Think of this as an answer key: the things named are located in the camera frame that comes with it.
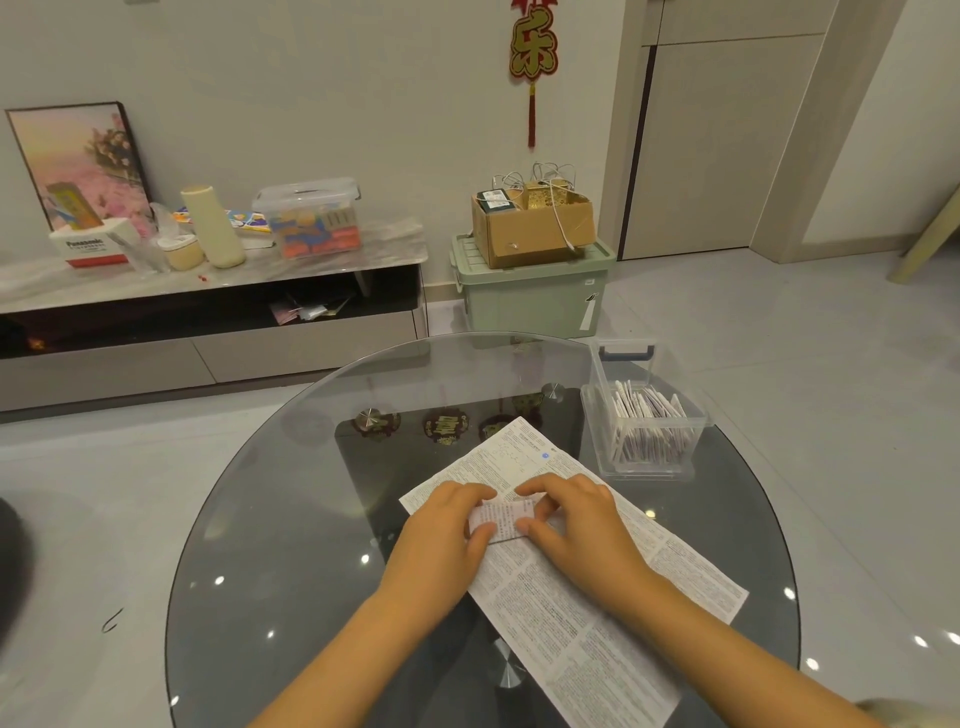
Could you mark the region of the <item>person's right hand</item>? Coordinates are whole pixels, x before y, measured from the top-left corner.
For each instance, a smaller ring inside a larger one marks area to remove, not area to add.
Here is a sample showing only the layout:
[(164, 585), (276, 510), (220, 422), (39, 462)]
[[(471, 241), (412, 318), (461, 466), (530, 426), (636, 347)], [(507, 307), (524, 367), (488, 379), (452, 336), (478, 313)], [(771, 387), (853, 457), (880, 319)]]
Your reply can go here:
[(534, 518), (562, 535), (562, 557), (548, 557), (560, 572), (610, 614), (624, 617), (637, 609), (655, 574), (609, 486), (583, 474), (565, 478), (546, 472), (520, 484), (515, 493), (539, 496)]

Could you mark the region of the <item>person's left hand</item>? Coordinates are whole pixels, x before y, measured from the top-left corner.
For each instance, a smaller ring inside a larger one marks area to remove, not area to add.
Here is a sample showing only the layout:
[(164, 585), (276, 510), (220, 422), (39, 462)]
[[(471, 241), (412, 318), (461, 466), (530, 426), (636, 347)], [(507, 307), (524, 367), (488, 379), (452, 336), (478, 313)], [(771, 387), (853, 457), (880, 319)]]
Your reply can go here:
[(467, 521), (497, 492), (480, 483), (445, 481), (406, 520), (376, 594), (423, 624), (438, 623), (462, 600), (482, 559), (467, 559)]

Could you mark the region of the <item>small printed paper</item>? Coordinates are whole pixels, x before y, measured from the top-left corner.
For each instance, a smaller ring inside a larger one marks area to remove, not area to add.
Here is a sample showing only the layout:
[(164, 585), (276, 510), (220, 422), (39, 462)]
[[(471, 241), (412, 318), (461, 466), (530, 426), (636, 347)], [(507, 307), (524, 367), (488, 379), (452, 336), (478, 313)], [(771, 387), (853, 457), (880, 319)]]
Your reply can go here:
[(466, 531), (472, 537), (477, 528), (494, 524), (496, 531), (489, 541), (491, 545), (521, 539), (524, 534), (518, 530), (517, 521), (522, 518), (534, 518), (535, 510), (534, 499), (484, 501), (470, 512)]

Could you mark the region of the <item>person's right forearm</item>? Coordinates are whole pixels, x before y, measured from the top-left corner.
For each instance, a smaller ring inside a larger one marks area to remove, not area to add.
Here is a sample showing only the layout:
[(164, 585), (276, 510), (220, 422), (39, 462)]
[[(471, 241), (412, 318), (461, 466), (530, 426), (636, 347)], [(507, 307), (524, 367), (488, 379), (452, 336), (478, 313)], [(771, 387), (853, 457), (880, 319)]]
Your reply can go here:
[(655, 648), (729, 728), (885, 728), (642, 562), (596, 566), (587, 574), (596, 601)]

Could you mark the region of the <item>clear plastic storage box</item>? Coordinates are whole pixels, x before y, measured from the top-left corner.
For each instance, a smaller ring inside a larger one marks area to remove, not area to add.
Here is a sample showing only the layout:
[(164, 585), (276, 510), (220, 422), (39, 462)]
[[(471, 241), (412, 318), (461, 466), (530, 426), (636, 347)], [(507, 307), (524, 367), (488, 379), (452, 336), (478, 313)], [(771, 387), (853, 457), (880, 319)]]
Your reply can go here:
[[(588, 343), (590, 379), (582, 386), (581, 398), (589, 425), (595, 457), (601, 476), (615, 480), (691, 480), (693, 456), (704, 432), (714, 421), (703, 396), (690, 379), (674, 349), (664, 339), (600, 339)], [(678, 463), (657, 465), (628, 462), (621, 453), (618, 429), (639, 420), (618, 418), (614, 406), (615, 381), (631, 381), (634, 385), (650, 385), (666, 397), (676, 393), (686, 419), (661, 419), (667, 427), (688, 427), (694, 440)]]

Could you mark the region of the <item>row of white packets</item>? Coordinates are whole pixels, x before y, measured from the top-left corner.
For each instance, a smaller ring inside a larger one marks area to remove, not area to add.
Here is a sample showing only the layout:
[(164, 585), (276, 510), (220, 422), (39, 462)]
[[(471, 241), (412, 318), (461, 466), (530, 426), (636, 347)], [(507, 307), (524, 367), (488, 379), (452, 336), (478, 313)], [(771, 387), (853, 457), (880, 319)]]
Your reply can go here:
[(687, 418), (678, 394), (666, 396), (653, 386), (635, 385), (630, 380), (616, 380), (611, 394), (618, 418), (640, 421), (618, 428), (626, 461), (656, 465), (680, 462), (693, 443), (694, 430), (658, 424), (660, 420)]

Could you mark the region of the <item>brown cardboard box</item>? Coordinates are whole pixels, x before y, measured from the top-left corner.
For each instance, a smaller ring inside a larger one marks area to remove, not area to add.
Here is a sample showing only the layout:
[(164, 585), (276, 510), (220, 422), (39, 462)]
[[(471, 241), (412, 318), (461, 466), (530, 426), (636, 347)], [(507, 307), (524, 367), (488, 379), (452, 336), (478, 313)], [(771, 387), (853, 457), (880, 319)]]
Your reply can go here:
[(526, 210), (524, 188), (505, 189), (518, 209), (485, 214), (471, 198), (472, 236), (486, 265), (494, 270), (581, 258), (597, 240), (594, 205), (570, 191), (568, 204)]

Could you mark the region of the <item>grey low cabinet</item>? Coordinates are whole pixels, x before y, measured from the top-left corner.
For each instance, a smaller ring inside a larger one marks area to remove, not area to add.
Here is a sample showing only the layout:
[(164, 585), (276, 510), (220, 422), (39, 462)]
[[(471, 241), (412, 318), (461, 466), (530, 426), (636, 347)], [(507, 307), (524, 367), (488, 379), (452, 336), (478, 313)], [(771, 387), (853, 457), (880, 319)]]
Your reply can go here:
[[(298, 260), (256, 249), (230, 269), (0, 266), (0, 415), (297, 378), (425, 338), (422, 223), (362, 234), (360, 249)], [(270, 310), (350, 296), (334, 319), (278, 325)]]

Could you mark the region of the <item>gold patterned box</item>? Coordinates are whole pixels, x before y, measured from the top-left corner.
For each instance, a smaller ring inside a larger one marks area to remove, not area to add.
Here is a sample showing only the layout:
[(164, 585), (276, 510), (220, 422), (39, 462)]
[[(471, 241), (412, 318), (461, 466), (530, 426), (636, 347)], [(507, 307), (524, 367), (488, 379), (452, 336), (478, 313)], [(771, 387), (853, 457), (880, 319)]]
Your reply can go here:
[(570, 191), (570, 182), (561, 177), (529, 181), (522, 196), (524, 209), (534, 211), (567, 205)]

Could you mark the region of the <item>clear lidded storage container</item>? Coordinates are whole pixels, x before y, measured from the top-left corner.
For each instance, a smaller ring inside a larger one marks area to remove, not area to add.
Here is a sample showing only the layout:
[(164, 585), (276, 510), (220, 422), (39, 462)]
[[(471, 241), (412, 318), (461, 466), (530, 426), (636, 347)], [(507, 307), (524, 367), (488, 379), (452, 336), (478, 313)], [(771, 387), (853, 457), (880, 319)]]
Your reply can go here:
[(328, 177), (265, 187), (251, 202), (264, 216), (284, 259), (328, 256), (362, 247), (352, 177)]

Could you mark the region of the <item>cream cylindrical bottle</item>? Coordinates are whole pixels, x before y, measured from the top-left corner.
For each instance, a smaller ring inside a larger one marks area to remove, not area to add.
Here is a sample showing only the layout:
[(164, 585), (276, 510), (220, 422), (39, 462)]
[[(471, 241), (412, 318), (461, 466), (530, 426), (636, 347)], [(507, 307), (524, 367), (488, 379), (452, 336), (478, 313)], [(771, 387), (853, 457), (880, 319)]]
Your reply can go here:
[(208, 262), (218, 269), (245, 263), (246, 250), (215, 189), (211, 185), (193, 185), (182, 188), (180, 196)]

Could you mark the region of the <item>beige door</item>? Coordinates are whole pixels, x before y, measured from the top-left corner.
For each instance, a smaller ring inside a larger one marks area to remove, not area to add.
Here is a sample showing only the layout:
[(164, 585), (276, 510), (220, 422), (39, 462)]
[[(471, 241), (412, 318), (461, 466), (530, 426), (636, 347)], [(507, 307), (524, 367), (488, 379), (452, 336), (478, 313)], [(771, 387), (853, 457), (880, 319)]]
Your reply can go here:
[(823, 39), (653, 47), (624, 260), (750, 246)]

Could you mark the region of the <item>dark round object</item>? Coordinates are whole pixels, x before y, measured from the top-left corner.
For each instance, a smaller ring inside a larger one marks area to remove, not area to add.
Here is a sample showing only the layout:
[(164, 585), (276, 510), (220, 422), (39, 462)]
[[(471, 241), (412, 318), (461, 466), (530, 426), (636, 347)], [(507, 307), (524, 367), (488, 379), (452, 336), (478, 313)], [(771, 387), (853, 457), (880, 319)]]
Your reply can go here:
[(4, 650), (27, 601), (34, 571), (34, 547), (18, 511), (0, 498), (0, 651)]

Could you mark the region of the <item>cream chair leg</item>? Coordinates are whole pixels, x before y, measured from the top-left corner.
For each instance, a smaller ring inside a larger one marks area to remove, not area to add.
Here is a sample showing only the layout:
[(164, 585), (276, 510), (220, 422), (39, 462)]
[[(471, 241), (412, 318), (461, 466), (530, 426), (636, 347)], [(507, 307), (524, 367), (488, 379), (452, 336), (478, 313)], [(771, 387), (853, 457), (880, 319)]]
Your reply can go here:
[(933, 258), (940, 248), (960, 230), (960, 184), (943, 208), (926, 226), (901, 261), (887, 275), (887, 281), (905, 285)]

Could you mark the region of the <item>framed pink flower picture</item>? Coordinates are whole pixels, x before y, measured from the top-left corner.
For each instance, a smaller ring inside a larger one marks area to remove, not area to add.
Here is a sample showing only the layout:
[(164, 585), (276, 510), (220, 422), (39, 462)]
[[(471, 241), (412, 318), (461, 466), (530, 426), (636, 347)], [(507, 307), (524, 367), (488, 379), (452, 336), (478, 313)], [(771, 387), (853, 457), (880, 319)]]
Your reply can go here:
[(103, 221), (122, 217), (155, 231), (153, 194), (120, 102), (10, 108), (6, 118), (50, 231), (67, 227), (49, 188), (72, 185)]

